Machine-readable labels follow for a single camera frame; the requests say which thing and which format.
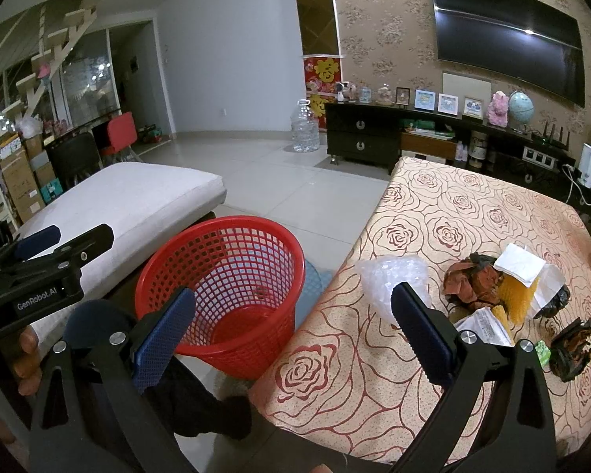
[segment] doorway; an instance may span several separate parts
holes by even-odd
[[[110,28],[110,51],[120,108],[133,114],[139,131],[134,151],[146,153],[171,139],[153,22]],[[152,130],[143,142],[140,130],[152,126],[161,136]]]

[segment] white board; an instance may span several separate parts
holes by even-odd
[[[457,96],[458,114],[461,114],[464,110],[464,98],[466,96],[482,99],[484,102],[482,110],[486,115],[486,109],[492,98],[492,84],[489,81],[469,78],[468,76],[442,73],[442,93]]]

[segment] picture frame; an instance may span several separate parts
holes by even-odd
[[[484,100],[477,97],[465,96],[462,115],[474,119],[484,119]]]
[[[457,96],[451,94],[440,94],[438,98],[438,112],[457,116]]]
[[[410,104],[411,89],[406,87],[396,88],[396,104],[408,106]]]
[[[417,110],[435,110],[435,93],[431,91],[421,91],[419,89],[415,92],[414,108]]]

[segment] television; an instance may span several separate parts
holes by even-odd
[[[584,106],[578,22],[537,0],[433,0],[438,58],[496,71]]]

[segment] globe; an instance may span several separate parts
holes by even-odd
[[[520,124],[528,124],[534,115],[534,104],[524,93],[514,93],[510,96],[510,117]]]

